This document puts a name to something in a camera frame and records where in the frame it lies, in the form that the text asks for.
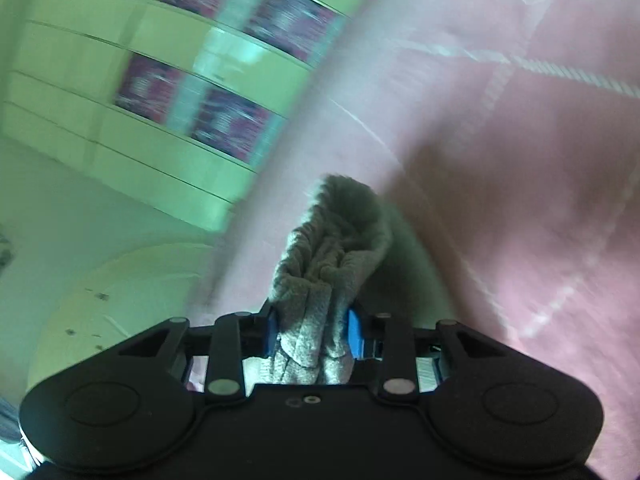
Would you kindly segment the grey-green knit pants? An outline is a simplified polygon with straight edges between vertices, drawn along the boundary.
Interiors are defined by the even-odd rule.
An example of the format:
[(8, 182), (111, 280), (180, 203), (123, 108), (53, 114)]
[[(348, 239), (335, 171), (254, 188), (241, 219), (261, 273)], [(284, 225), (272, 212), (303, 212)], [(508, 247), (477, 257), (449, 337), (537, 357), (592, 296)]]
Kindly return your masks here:
[(412, 226), (367, 185), (326, 177), (288, 236), (268, 300), (276, 308), (273, 356), (250, 360), (263, 384), (340, 384), (355, 359), (347, 343), (347, 311), (401, 315), (432, 328), (454, 316), (450, 293)]

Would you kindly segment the cream curved headboard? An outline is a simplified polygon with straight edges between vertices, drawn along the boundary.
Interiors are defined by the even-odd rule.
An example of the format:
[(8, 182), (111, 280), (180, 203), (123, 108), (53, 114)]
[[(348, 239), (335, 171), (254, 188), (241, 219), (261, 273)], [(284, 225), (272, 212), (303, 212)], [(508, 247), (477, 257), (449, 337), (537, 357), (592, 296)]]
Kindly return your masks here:
[(44, 326), (27, 388), (168, 318), (184, 318), (209, 251), (203, 243), (148, 246), (89, 272)]

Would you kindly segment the left red poster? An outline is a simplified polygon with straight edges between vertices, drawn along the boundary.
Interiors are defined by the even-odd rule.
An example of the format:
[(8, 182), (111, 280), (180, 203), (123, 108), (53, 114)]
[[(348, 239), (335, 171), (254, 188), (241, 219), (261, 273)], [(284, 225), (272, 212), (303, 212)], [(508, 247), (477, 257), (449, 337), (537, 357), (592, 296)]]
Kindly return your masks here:
[(249, 99), (137, 53), (114, 103), (250, 165), (266, 156), (284, 123)]

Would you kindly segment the red poster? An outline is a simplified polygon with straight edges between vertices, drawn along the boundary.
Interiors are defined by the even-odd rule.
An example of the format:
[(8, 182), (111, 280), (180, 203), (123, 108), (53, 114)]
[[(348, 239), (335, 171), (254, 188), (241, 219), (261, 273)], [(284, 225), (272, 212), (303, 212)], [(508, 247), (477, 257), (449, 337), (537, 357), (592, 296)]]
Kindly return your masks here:
[(266, 156), (284, 123), (249, 99), (137, 53), (114, 103), (250, 165)]
[(345, 24), (314, 0), (162, 0), (244, 32), (300, 62), (316, 66)]

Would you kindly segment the pink quilted bedspread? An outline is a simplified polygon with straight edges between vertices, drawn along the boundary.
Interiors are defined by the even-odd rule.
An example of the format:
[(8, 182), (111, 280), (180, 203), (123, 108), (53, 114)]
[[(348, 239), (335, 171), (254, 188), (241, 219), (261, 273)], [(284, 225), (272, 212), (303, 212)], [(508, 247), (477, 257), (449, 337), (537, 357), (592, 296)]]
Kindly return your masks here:
[(368, 0), (213, 252), (192, 307), (258, 308), (317, 182), (412, 225), (451, 315), (580, 378), (591, 456), (639, 474), (639, 0)]

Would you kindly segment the pale green wardrobe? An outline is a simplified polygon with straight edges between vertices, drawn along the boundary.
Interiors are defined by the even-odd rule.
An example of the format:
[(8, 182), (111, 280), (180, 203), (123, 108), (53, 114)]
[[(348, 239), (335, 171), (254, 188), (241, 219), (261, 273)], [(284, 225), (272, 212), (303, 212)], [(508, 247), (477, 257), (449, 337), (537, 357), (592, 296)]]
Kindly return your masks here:
[(1, 133), (206, 231), (363, 0), (1, 0)]

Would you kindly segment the right red poster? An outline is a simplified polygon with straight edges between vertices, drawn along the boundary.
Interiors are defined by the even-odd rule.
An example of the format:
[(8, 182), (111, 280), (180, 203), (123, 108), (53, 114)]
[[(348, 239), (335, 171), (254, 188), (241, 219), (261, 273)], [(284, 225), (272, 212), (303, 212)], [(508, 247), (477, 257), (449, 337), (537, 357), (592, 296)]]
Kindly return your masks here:
[(316, 66), (345, 24), (314, 0), (162, 0), (244, 32), (300, 62)]

